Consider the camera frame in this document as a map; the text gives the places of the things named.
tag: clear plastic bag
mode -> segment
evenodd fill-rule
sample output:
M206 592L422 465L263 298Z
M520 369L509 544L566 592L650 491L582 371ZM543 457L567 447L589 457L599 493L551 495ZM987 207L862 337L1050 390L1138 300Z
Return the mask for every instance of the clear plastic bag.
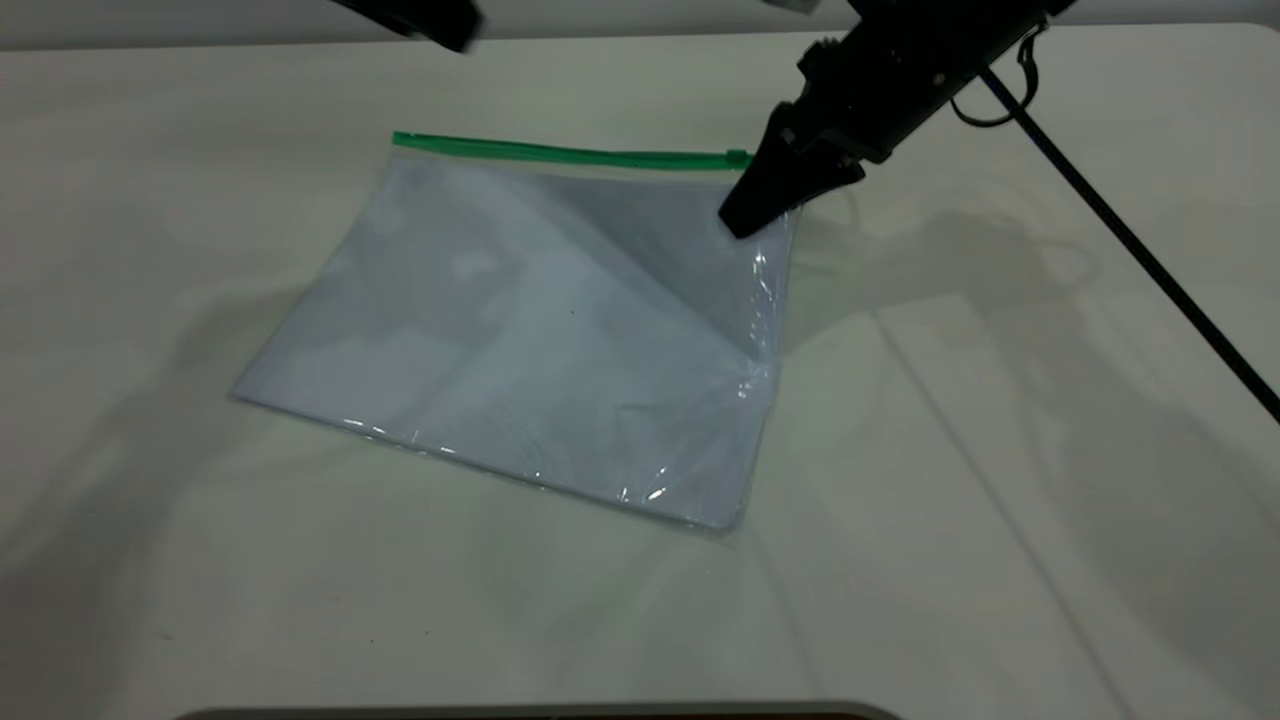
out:
M792 233L733 240L732 179L398 152L232 393L726 529L776 392Z

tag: black wire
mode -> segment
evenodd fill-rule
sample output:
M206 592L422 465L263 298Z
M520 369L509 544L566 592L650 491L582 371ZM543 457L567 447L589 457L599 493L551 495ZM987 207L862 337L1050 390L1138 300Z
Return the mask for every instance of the black wire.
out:
M1142 265L1142 269L1147 270L1151 279L1156 281L1160 290L1165 291L1165 295L1167 295L1169 299L1174 301L1174 305L1183 311L1183 315L1185 315L1187 319L1190 320L1192 325L1199 331L1201 336L1208 341L1210 346L1215 352L1217 352L1219 357L1221 357L1222 361L1226 363L1228 368L1235 373L1235 377L1240 378L1244 387L1249 388L1249 392L1252 392L1253 397L1262 404L1262 407L1271 414L1276 423L1280 423L1280 397L1276 397L1271 386L1268 386L1267 382L1262 379L1262 375L1260 375L1257 370L1249 365L1249 361L1245 360L1235 346L1231 345L1231 341L1222 334L1222 331L1217 329L1213 320L1208 319L1208 315L1199 309L1199 305L1192 300L1192 296L1187 295L1183 286L1178 284L1174 275L1169 274L1169 270L1166 270L1165 266L1160 264L1160 260L1157 260L1156 256L1147 250L1147 246L1138 240L1138 236L1129 229L1129 225L1124 224L1120 215L1116 215L1115 210L1107 205L1107 201L1098 195L1098 191L1093 190L1089 181L1084 179L1084 176L1075 169L1075 165L1073 165L1071 161L1062 155L1062 151L1053 145L1053 141L1044 135L1044 131L1042 131L1041 127L1036 124L1036 120L1027 114L1027 110L1019 105L1014 94L1005 87L1005 83L1000 82L996 73L991 72L991 68L983 68L978 76L982 78L982 82L987 83L987 87L996 94L996 97L1009 110L1009 114L1014 117L1018 124L1021 126L1027 136L1032 138L1036 147L1038 147L1041 152L1048 158L1048 161L1053 164L1053 168L1056 168L1057 172L1066 178L1066 182L1070 183L1075 192L1080 195L1080 199L1083 199L1098 219L1102 220L1102 224L1107 225L1107 229L1110 229L1111 233L1116 236L1116 240L1125 246L1125 250L1128 250L1129 254L1133 255L1134 260Z
M1036 92L1039 91L1039 68L1036 67L1036 38L1048 29L1048 23L1042 22L1036 26L1027 37L1023 37L1021 45L1018 46L1018 64L1023 68L1023 74L1027 76L1027 94L1018 105L1025 110L1030 106L1032 100L1036 100ZM951 97L951 109L955 111L956 117L975 128L998 128L1000 126L1014 119L1014 114L1009 113L1001 118L992 120L978 119L972 115L966 115L960 105L956 104L956 99Z

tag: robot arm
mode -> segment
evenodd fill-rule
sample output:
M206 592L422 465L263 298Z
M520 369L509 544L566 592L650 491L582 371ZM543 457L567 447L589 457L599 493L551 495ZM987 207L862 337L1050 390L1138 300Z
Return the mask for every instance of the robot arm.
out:
M462 51L471 0L335 0L401 35ZM772 0L812 9L813 0ZM849 0L861 22L800 59L805 86L769 115L755 160L721 208L748 237L791 208L883 163L899 142L1020 37L1074 0Z

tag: white table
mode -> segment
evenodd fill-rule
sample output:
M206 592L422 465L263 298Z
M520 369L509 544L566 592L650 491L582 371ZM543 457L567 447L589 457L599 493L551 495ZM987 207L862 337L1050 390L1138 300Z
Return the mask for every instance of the white table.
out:
M1274 717L1280 430L1014 128L805 211L728 538L227 400L392 129L754 147L813 40L0 54L0 716ZM1034 114L1280 382L1280 37L1039 50Z

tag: ziplock bag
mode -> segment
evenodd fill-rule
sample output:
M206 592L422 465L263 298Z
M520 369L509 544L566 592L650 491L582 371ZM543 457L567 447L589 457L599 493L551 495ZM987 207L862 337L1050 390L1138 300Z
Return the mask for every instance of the ziplock bag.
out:
M403 133L397 145L346 241L232 395L731 527L776 392L792 218L737 241L716 214L736 176L677 182L672 170L749 156ZM512 159L630 169L581 177L492 161Z

